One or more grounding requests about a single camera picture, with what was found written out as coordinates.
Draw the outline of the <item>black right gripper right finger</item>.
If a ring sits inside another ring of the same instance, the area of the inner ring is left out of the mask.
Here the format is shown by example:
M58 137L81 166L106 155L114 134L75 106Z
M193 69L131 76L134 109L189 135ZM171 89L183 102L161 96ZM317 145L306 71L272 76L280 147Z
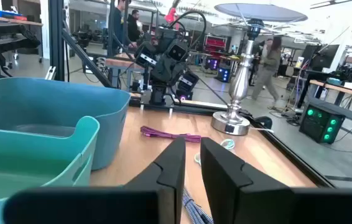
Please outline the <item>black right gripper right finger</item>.
M200 157L214 224L352 224L352 189L288 187L210 138Z

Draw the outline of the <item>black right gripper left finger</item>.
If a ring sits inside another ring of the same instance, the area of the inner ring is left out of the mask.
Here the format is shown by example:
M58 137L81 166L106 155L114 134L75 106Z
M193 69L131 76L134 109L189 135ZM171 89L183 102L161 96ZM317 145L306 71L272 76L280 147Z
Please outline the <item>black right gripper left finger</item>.
M179 224L185 140L173 140L142 172L117 187L38 187L10 197L5 224Z

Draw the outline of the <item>blue plastic bin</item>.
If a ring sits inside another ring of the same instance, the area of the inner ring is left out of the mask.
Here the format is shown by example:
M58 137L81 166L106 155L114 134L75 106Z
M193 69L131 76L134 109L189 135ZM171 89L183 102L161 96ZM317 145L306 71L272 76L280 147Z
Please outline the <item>blue plastic bin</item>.
M114 88L41 78L0 78L0 129L70 136L77 122L100 123L93 170L108 167L119 148L131 96Z

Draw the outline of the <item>teal plastic bin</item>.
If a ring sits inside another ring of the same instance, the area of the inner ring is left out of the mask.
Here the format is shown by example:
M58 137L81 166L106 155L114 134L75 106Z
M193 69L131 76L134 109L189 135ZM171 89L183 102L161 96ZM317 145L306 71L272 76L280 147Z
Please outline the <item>teal plastic bin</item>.
M6 200L21 190L88 185L99 130L91 116L69 137L0 130L0 224Z

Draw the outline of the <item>wooden top work table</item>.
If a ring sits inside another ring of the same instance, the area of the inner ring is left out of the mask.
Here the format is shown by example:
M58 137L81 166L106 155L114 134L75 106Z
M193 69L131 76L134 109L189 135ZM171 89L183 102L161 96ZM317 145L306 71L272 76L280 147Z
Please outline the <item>wooden top work table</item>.
M327 97L328 90L337 92L334 100L335 105L340 105L345 95L352 96L352 86L334 85L320 80L307 80L303 85L296 107L301 108L304 104L308 104L310 97L324 100Z
M107 58L105 65L110 71L108 79L114 87L121 89L123 86L129 91L132 83L139 80L139 88L148 89L147 69L130 60L126 53L117 55L117 58Z

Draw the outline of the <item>computer tower purple lights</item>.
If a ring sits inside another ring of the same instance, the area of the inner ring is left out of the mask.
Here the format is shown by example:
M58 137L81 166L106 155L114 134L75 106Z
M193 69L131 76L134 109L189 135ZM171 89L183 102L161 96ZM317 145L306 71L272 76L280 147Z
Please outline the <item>computer tower purple lights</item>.
M220 60L218 58L208 57L205 62L205 69L211 71L217 71L220 64Z

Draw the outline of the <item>person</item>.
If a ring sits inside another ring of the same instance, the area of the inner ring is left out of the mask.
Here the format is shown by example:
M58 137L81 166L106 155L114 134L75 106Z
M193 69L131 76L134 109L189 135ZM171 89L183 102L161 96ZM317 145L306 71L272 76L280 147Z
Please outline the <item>person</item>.
M256 101L262 88L265 87L266 90L273 97L274 101L271 108L275 107L280 96L272 82L272 76L278 72L280 59L281 59L281 45L282 37L275 36L273 38L272 44L268 47L267 54L263 56L261 60L261 69L259 70L259 76L257 78L257 83L253 88L253 92L247 99Z
M259 52L259 63L263 64L263 61L266 59L270 49L271 45L273 43L273 39L267 39L266 41L262 41L259 46L261 47L261 51Z
M115 36L118 38L120 43L123 43L123 38L125 38L125 44L129 45L131 41L128 36L124 37L124 22L123 15L126 6L126 0L118 0L118 5L114 8L113 12L113 32Z
M140 30L137 25L139 19L139 11L137 9L132 10L132 14L128 15L127 19L127 34L130 40L130 45L134 48L137 47L137 40L140 37Z

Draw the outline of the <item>red lamp head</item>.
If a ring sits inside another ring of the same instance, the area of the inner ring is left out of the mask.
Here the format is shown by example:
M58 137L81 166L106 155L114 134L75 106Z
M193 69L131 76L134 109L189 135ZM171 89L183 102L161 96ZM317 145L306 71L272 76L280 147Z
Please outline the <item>red lamp head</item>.
M174 7L170 9L170 11L166 16L164 16L164 19L168 24L173 23L177 18L178 18L177 10Z

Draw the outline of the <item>red tool cabinet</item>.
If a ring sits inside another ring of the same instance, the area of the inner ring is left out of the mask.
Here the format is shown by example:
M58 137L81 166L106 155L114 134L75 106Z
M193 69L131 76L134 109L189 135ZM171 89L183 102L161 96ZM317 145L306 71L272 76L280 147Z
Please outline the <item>red tool cabinet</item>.
M203 50L208 53L226 53L228 38L207 34L203 42Z

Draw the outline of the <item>computer tower blue lights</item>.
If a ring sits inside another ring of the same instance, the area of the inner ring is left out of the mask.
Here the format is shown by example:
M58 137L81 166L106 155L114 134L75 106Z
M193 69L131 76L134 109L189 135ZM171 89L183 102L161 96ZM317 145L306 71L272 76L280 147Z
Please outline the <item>computer tower blue lights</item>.
M225 67L219 67L218 68L218 73L217 76L215 77L217 80L223 83L229 83L230 79L230 67L225 66Z

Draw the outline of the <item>black table edge clamp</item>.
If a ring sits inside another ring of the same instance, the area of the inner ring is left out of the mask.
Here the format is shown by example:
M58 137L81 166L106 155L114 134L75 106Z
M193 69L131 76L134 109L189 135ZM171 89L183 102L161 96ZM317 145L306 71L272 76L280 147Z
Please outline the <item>black table edge clamp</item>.
M260 116L254 119L255 122L261 123L266 129L272 129L272 119L268 116Z

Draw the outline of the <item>silver table lamp white shade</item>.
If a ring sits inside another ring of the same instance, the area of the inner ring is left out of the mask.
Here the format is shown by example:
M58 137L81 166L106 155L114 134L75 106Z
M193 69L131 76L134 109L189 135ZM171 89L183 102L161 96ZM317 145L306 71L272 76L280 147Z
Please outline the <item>silver table lamp white shade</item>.
M226 111L213 113L211 126L218 131L235 136L247 135L250 127L248 119L240 115L240 103L248 90L248 75L253 59L254 40L265 29L265 22L292 23L308 19L303 9L285 0L226 0L214 8L231 17L239 17L247 28L248 42L242 53L235 77L229 87L231 102Z

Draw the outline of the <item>wooden workbench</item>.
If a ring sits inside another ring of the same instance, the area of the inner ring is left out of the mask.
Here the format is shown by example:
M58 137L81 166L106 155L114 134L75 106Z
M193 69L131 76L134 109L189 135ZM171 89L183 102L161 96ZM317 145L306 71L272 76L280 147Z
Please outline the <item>wooden workbench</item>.
M4 15L0 17L0 26L8 24L18 24L24 26L27 30L31 31L39 41L42 41L42 26L39 22L28 21L26 17Z

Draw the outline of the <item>black monitor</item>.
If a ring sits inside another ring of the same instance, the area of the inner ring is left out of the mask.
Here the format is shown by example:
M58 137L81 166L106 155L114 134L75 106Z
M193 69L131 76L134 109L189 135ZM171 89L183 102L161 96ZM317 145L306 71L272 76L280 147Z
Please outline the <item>black monitor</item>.
M337 53L339 45L307 45L303 51L303 64L307 64L309 70L322 72L324 68L330 68Z

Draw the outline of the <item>black aluminium frame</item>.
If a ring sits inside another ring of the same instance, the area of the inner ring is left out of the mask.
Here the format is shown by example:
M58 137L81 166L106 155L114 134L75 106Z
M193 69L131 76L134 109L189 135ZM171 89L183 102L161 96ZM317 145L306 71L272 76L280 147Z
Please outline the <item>black aluminium frame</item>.
M108 80L106 75L103 75L96 65L88 58L87 54L76 44L69 31L67 31L67 23L65 22L65 13L63 11L64 0L48 0L49 8L49 40L50 40L50 64L58 69L55 79L59 81L65 80L65 59L64 45L67 44L74 49L75 53L84 61L97 79L108 88L116 88ZM224 111L225 106L219 104L209 104L199 101L184 101L181 105L174 107L174 111L211 116L216 111ZM332 187L332 184L325 176L321 175L309 164L303 161L296 153L287 147L278 137L269 131L261 131L261 134L271 142L283 155L288 158L303 174L308 177L315 185L319 187Z

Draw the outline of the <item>silver metal bracket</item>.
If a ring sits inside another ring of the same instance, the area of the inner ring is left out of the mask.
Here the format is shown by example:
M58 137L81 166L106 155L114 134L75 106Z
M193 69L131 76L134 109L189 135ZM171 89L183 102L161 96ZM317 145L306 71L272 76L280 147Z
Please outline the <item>silver metal bracket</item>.
M56 73L57 73L56 67L50 66L47 73L46 73L45 79L46 80L54 80Z

